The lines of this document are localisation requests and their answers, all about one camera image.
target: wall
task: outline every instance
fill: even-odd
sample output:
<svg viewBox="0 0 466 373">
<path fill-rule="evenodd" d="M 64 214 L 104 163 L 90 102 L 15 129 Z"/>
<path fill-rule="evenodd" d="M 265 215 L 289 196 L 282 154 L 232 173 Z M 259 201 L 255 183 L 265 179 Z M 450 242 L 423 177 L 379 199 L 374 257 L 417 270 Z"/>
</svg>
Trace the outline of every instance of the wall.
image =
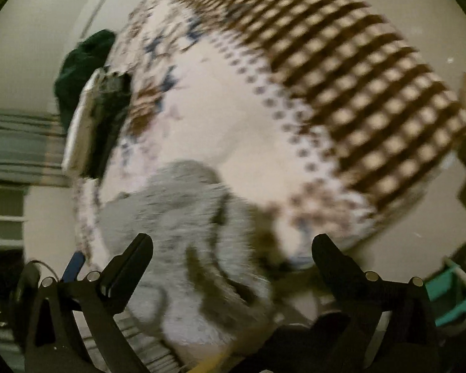
<svg viewBox="0 0 466 373">
<path fill-rule="evenodd" d="M 63 50 L 88 0 L 9 0 L 0 11 L 0 108 L 46 111 Z M 26 257 L 60 274 L 75 250 L 71 190 L 32 186 L 24 203 Z"/>
<path fill-rule="evenodd" d="M 75 251 L 71 189 L 30 187 L 24 198 L 24 218 L 26 258 L 42 260 L 60 276 Z"/>
<path fill-rule="evenodd" d="M 9 0 L 0 11 L 0 108 L 46 111 L 63 47 L 87 0 Z"/>
</svg>

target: striped fabric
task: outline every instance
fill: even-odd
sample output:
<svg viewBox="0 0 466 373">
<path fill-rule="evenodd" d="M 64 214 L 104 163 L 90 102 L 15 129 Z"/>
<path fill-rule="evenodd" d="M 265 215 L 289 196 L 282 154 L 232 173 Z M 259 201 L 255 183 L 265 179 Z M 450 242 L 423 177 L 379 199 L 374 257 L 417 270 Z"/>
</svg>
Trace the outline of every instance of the striped fabric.
<svg viewBox="0 0 466 373">
<path fill-rule="evenodd" d="M 148 371 L 152 373 L 178 373 L 182 370 L 175 355 L 160 339 L 145 335 L 135 327 L 128 311 L 115 315 L 114 321 Z M 83 343 L 95 367 L 100 371 L 110 372 L 86 323 L 81 323 L 79 328 Z"/>
<path fill-rule="evenodd" d="M 302 98 L 299 135 L 334 140 L 339 177 L 378 212 L 440 163 L 466 133 L 466 110 L 414 48 L 361 0 L 181 0 L 207 27 L 259 50 L 272 81 Z"/>
<path fill-rule="evenodd" d="M 58 116 L 0 110 L 0 181 L 67 187 Z"/>
</svg>

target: metal screw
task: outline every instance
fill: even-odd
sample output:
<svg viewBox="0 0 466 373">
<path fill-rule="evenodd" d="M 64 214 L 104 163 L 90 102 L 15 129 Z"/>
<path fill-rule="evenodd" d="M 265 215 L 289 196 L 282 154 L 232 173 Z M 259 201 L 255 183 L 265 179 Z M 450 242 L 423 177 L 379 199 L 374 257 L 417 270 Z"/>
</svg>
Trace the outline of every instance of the metal screw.
<svg viewBox="0 0 466 373">
<path fill-rule="evenodd" d="M 100 272 L 97 270 L 92 270 L 88 275 L 86 275 L 86 280 L 89 282 L 95 282 L 100 277 Z"/>
<path fill-rule="evenodd" d="M 415 277 L 413 277 L 413 284 L 415 286 L 418 286 L 418 288 L 420 288 L 421 286 L 423 286 L 423 279 L 418 278 L 417 276 L 415 276 Z"/>
<path fill-rule="evenodd" d="M 51 284 L 53 283 L 53 277 L 51 276 L 48 276 L 48 278 L 45 278 L 42 280 L 42 286 L 44 288 L 47 288 L 48 286 L 50 286 Z"/>
<path fill-rule="evenodd" d="M 380 276 L 372 270 L 366 272 L 366 279 L 368 279 L 370 282 L 376 282 L 379 278 Z"/>
</svg>

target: cable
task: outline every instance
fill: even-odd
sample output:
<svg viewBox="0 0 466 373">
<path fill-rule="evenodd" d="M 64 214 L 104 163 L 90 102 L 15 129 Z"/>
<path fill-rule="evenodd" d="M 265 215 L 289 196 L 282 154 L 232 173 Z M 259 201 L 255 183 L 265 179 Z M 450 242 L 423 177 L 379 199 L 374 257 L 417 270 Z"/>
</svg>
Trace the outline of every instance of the cable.
<svg viewBox="0 0 466 373">
<path fill-rule="evenodd" d="M 53 276 L 55 277 L 56 281 L 60 281 L 60 279 L 58 278 L 57 274 L 55 273 L 55 271 L 50 268 L 50 266 L 48 266 L 47 264 L 45 264 L 42 260 L 30 260 L 28 263 L 31 263 L 31 264 L 40 264 L 40 265 L 43 265 L 45 268 L 47 268 L 52 274 Z"/>
</svg>

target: gray cloth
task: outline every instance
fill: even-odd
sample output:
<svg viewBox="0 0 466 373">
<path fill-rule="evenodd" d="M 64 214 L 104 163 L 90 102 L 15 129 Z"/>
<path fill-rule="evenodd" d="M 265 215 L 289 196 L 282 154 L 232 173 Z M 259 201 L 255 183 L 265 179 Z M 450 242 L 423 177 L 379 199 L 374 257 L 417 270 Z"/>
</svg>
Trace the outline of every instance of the gray cloth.
<svg viewBox="0 0 466 373">
<path fill-rule="evenodd" d="M 145 332 L 178 344 L 221 344 L 267 321 L 271 286 L 257 267 L 254 209 L 194 161 L 160 169 L 148 187 L 108 203 L 99 226 L 111 255 L 138 233 L 154 255 L 128 309 Z"/>
</svg>

